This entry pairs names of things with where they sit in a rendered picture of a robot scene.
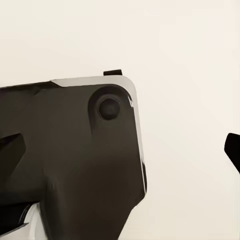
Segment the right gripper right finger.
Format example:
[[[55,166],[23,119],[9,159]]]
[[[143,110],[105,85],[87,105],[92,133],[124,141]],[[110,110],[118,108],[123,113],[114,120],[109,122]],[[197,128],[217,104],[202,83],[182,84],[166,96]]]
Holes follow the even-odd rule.
[[[229,133],[227,135],[224,151],[231,159],[240,173],[240,135],[235,133]]]

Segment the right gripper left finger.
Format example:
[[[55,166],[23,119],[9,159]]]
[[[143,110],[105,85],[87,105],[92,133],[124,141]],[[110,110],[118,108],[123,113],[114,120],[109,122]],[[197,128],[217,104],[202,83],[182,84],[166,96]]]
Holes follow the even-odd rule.
[[[22,133],[0,138],[0,193],[26,153]]]

